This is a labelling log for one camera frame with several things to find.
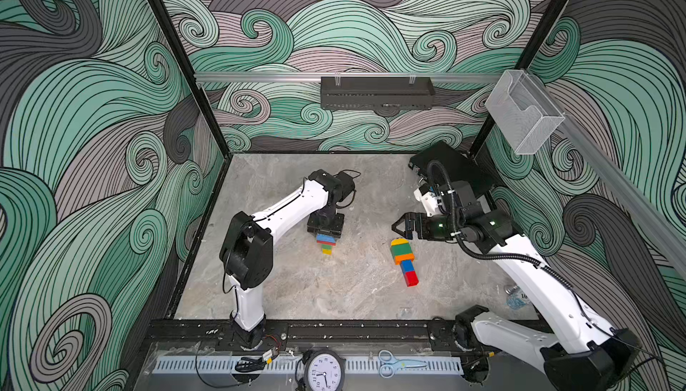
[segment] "vent grille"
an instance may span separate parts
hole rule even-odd
[[[398,370],[396,375],[462,375],[462,364],[458,357],[415,357],[408,356],[411,360],[423,360],[427,367],[408,368]],[[267,368],[259,373],[262,374],[292,374],[296,370],[296,364],[300,357],[279,355],[279,358],[267,365]],[[198,371],[201,374],[236,374],[238,356],[231,355],[200,355],[198,356]],[[349,375],[378,375],[381,361],[378,357],[353,356],[345,357],[345,372]],[[157,359],[153,374],[195,374],[194,355],[165,355]]]

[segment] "orange block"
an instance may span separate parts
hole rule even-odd
[[[395,257],[395,264],[396,266],[402,263],[404,260],[414,260],[414,254],[411,252],[409,254],[403,254],[401,256],[396,256]]]

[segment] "stacked blocks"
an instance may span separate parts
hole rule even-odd
[[[393,239],[390,243],[390,253],[395,258],[395,264],[397,265],[404,260],[414,260],[414,254],[412,254],[412,249],[409,247],[409,242],[401,237]]]
[[[394,239],[390,243],[390,252],[393,255],[393,258],[395,258],[395,264],[400,265],[400,269],[403,271],[405,284],[408,287],[419,284],[417,272],[415,272],[414,266],[412,265],[414,254],[412,254],[412,249],[409,247],[407,239]]]
[[[322,244],[322,252],[331,255],[331,250],[336,246],[336,240],[328,234],[317,233],[317,243]]]
[[[417,278],[417,272],[414,271],[414,266],[411,260],[403,260],[400,263],[400,268],[403,270],[403,276],[405,276],[405,284],[408,287],[413,287],[419,284],[419,278]]]

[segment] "swirl pattern wallpaper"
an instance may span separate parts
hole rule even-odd
[[[686,0],[570,0],[530,67],[684,239],[685,63]],[[664,360],[616,389],[681,390],[684,277],[564,132],[536,155],[514,155],[498,129],[486,145],[478,161],[498,177],[498,205],[586,301]]]
[[[546,0],[163,0],[196,71],[501,73]],[[210,83],[234,151],[467,149],[492,86],[443,84],[426,111],[328,111],[318,84]]]
[[[2,389],[120,389],[223,157],[147,0],[0,20]]]

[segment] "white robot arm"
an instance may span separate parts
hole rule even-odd
[[[355,183],[347,173],[332,175],[320,169],[264,211],[233,216],[219,258],[236,291],[234,321],[246,332],[246,342],[256,343],[260,335],[251,332],[264,319],[262,282],[272,270],[274,244],[308,216],[308,231],[339,234],[343,215],[336,213],[336,204],[353,190]]]
[[[591,309],[572,285],[547,265],[508,215],[498,209],[485,213],[468,182],[452,181],[437,160],[428,164],[427,172],[435,195],[423,202],[429,204],[427,214],[403,216],[406,229],[416,230],[420,239],[454,241],[477,260],[495,261],[553,331],[524,327],[476,306],[456,317],[458,344],[500,348],[544,372],[559,390],[605,390],[617,383],[640,351],[636,335],[628,329],[614,329]],[[439,173],[444,182],[441,186],[435,181]],[[447,215],[435,214],[437,201]],[[395,225],[392,228],[400,232]],[[404,236],[411,239],[412,233]],[[473,242],[479,252],[469,249],[465,241]]]

